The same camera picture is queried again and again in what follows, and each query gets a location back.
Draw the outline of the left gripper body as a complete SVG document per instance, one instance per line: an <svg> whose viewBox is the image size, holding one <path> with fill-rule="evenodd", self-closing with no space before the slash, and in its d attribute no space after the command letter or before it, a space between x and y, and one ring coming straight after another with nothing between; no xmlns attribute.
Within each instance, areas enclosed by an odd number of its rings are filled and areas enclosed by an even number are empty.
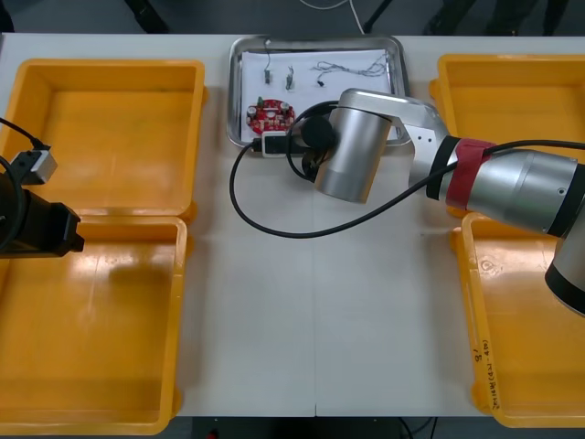
<svg viewBox="0 0 585 439"><path fill-rule="evenodd" d="M80 217L60 202L48 202L24 190L27 210L20 231L20 257L63 257L72 251Z"/></svg>

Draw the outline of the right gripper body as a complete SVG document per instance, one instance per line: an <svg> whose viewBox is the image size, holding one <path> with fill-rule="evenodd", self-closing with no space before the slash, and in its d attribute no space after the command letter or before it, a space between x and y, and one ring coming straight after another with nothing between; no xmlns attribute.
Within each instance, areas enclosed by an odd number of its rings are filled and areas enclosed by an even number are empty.
<svg viewBox="0 0 585 439"><path fill-rule="evenodd" d="M303 153L302 169L308 180L316 180L321 164L327 158L328 150L307 149Z"/></svg>

